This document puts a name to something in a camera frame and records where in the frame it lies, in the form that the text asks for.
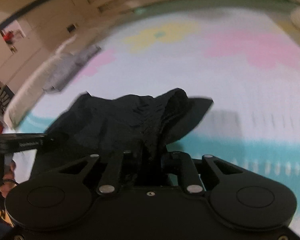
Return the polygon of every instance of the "human hand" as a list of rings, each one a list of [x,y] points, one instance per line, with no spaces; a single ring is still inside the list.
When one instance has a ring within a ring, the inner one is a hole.
[[[10,163],[10,169],[8,172],[5,173],[5,175],[3,176],[3,179],[14,180],[15,168],[16,168],[16,163],[14,161],[12,161]],[[5,181],[4,184],[0,187],[0,192],[1,192],[2,196],[5,198],[8,195],[9,191],[11,189],[13,189],[13,187],[15,187],[14,183]]]

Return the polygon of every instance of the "silver rivet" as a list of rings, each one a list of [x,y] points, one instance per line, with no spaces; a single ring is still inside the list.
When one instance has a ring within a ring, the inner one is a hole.
[[[23,238],[23,236],[16,235],[14,236],[13,240],[25,240],[25,239]]]
[[[278,240],[289,240],[289,238],[287,236],[280,236]]]
[[[190,193],[199,193],[203,191],[203,187],[201,187],[200,185],[189,185],[187,187],[187,191]]]
[[[147,195],[150,197],[153,197],[155,195],[155,193],[153,191],[149,191],[149,192],[147,192]]]
[[[105,193],[105,194],[112,193],[112,192],[114,192],[114,190],[115,190],[115,188],[112,185],[102,185],[99,187],[99,191],[101,193]]]

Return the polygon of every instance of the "black cloth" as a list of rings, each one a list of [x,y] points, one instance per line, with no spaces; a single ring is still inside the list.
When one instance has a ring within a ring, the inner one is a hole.
[[[132,150],[140,142],[149,160],[154,160],[166,144],[195,128],[212,103],[209,98],[188,98],[182,89],[156,98],[127,95],[108,100],[83,94],[46,131],[69,136],[62,151],[38,152],[32,175],[95,151]]]

